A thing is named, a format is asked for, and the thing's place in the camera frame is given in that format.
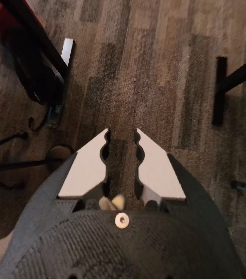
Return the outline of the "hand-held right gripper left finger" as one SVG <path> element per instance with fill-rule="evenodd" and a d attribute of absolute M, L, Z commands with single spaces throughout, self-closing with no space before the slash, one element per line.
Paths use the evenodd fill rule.
<path fill-rule="evenodd" d="M 110 179 L 107 167 L 111 131 L 104 129 L 76 152 L 58 193 L 62 200 L 88 200 L 107 197 Z"/>

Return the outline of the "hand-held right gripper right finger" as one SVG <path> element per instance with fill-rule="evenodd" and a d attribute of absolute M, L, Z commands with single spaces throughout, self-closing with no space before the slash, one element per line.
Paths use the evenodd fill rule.
<path fill-rule="evenodd" d="M 134 192 L 143 202 L 186 201 L 167 152 L 143 133 L 134 131 L 136 158 Z"/>

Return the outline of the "black chair base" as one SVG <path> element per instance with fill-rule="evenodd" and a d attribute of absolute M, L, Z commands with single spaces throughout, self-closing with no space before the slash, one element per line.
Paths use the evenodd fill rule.
<path fill-rule="evenodd" d="M 22 140 L 25 140 L 28 138 L 28 133 L 25 131 L 18 131 L 15 134 L 12 134 L 4 139 L 1 139 L 0 146 L 6 144 L 7 142 L 15 138 L 20 138 Z M 56 145 L 47 152 L 46 157 L 43 160 L 0 164 L 0 172 L 23 169 L 28 167 L 43 166 L 43 165 L 46 165 L 51 172 L 54 172 L 73 153 L 74 150 L 68 145 Z M 25 185 L 24 183 L 16 183 L 12 186 L 8 186 L 5 183 L 0 181 L 0 188 L 5 190 L 11 190 L 14 188 L 23 188 L 24 185 Z"/>

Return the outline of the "black backpack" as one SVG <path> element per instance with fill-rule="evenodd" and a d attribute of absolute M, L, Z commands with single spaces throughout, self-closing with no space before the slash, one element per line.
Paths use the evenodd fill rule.
<path fill-rule="evenodd" d="M 16 74 L 28 97 L 41 105 L 59 105 L 63 101 L 63 84 L 42 56 L 33 37 L 23 28 L 7 32 Z"/>

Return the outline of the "black table leg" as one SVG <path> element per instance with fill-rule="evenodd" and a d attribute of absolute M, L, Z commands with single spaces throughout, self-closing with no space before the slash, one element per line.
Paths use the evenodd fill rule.
<path fill-rule="evenodd" d="M 66 78 L 68 66 L 48 38 L 43 26 L 35 13 L 24 0 L 0 0 L 3 6 L 20 22 L 20 24 L 33 37 L 44 55 L 55 67 L 63 79 Z"/>
<path fill-rule="evenodd" d="M 217 57 L 212 125 L 222 126 L 225 94 L 246 81 L 246 63 L 227 76 L 227 57 Z"/>

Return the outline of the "white table foot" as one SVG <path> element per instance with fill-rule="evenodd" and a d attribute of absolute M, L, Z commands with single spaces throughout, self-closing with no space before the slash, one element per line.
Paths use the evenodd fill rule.
<path fill-rule="evenodd" d="M 71 57 L 72 50 L 73 50 L 73 46 L 74 46 L 74 40 L 72 38 L 65 38 L 64 39 L 61 58 L 65 62 L 66 66 L 69 65 L 70 57 Z"/>

